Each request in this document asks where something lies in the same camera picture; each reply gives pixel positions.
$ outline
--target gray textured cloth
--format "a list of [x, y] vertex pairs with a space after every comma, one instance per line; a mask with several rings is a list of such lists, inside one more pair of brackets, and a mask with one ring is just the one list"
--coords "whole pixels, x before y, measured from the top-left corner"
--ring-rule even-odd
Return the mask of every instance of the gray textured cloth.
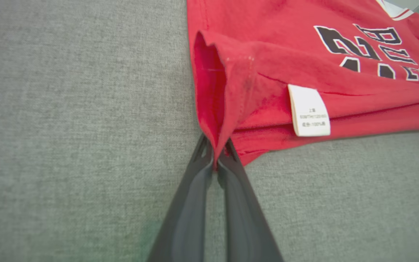
[[[0, 261], [133, 261], [200, 130], [185, 0], [0, 0]], [[286, 261], [419, 261], [419, 132], [247, 166]], [[224, 261], [223, 191], [206, 261]]]

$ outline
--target red fabric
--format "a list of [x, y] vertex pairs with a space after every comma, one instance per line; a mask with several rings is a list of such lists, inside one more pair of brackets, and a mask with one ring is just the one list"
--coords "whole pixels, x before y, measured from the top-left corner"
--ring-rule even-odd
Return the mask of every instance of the red fabric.
[[[402, 43], [383, 44], [354, 24], [393, 27]], [[315, 25], [355, 44], [363, 38], [382, 61], [331, 53]], [[419, 130], [419, 81], [407, 81], [403, 68], [419, 68], [418, 14], [393, 20], [374, 0], [188, 0], [188, 33], [197, 116], [215, 157], [229, 137], [248, 164], [271, 150]], [[380, 45], [405, 49], [417, 65], [392, 61]], [[361, 72], [341, 67], [345, 57], [359, 58]], [[396, 79], [378, 76], [379, 63], [390, 65]], [[331, 136], [295, 135], [288, 84], [319, 91]]]

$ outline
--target jersey lettering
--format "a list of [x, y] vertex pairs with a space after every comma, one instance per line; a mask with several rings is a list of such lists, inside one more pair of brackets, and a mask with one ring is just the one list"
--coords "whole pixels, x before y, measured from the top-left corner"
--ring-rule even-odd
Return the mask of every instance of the jersey lettering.
[[[357, 24], [354, 25], [368, 38], [376, 40], [380, 43], [389, 45], [402, 44], [402, 39], [400, 38], [395, 28], [369, 29], [362, 28]], [[349, 40], [348, 38], [341, 35], [341, 33], [334, 28], [323, 27], [320, 25], [315, 25], [314, 28], [321, 38], [324, 46], [331, 53], [341, 55], [357, 55], [359, 57], [382, 61], [374, 48], [361, 37], [355, 36], [355, 42], [353, 42], [352, 40]], [[379, 45], [379, 49], [391, 61], [417, 65], [417, 63], [410, 57], [409, 53], [405, 49], [394, 49], [384, 45]], [[357, 57], [346, 56], [340, 66], [358, 73], [361, 72], [360, 59]], [[377, 67], [378, 76], [381, 76], [382, 78], [396, 79], [396, 72], [391, 65], [386, 63], [378, 63]], [[419, 75], [417, 74], [419, 73], [419, 68], [411, 68], [405, 66], [402, 67], [407, 72], [407, 81], [419, 81]]]
[[395, 30], [395, 28], [384, 28], [384, 29], [368, 29], [361, 28], [359, 25], [354, 24], [356, 28], [364, 33], [364, 35], [369, 38], [379, 41], [381, 43], [386, 43], [389, 45], [400, 45], [402, 40]]
[[381, 76], [383, 78], [395, 79], [395, 71], [390, 65], [379, 63], [378, 76]]
[[418, 74], [415, 74], [414, 71], [419, 72], [419, 68], [411, 68], [411, 67], [406, 67], [406, 66], [402, 66], [405, 71], [407, 71], [407, 81], [419, 81], [419, 76]]
[[360, 48], [356, 46], [354, 42], [342, 36], [335, 29], [321, 26], [315, 26], [315, 28], [324, 45], [331, 53], [344, 53], [349, 55], [353, 53], [361, 57], [371, 58], [379, 61], [381, 60], [374, 51], [373, 47], [361, 37], [356, 37], [356, 43], [359, 46], [363, 46], [366, 50], [366, 53], [362, 53]]
[[382, 45], [379, 45], [379, 48], [381, 49], [381, 51], [383, 51], [383, 53], [385, 53], [387, 58], [391, 59], [392, 61], [416, 64], [415, 61], [412, 58], [410, 58], [410, 55], [407, 53], [405, 49], [396, 50], [394, 48], [385, 47]]
[[356, 57], [346, 57], [340, 64], [341, 67], [348, 68], [355, 72], [360, 72], [360, 60]]

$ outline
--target white trim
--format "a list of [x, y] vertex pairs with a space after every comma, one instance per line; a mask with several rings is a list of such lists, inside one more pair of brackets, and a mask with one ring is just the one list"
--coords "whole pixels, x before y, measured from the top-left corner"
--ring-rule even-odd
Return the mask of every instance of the white trim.
[[384, 0], [376, 0], [376, 2], [394, 21], [404, 20], [405, 18], [409, 17], [414, 13], [412, 10], [409, 10], [408, 8], [401, 8]]
[[403, 15], [397, 17], [397, 18], [393, 18], [394, 21], [400, 21], [400, 20], [404, 20], [405, 18], [409, 17], [410, 15], [414, 14], [414, 12], [412, 10], [407, 9], [407, 12], [404, 13]]
[[[412, 11], [415, 11], [419, 8], [419, 0], [389, 0], [389, 1], [396, 3], [396, 5], [399, 6], [398, 8], [405, 7]], [[389, 3], [388, 0], [383, 0], [383, 2], [384, 2], [384, 5], [386, 5], [387, 7], [391, 7], [391, 6], [395, 7], [395, 5]]]

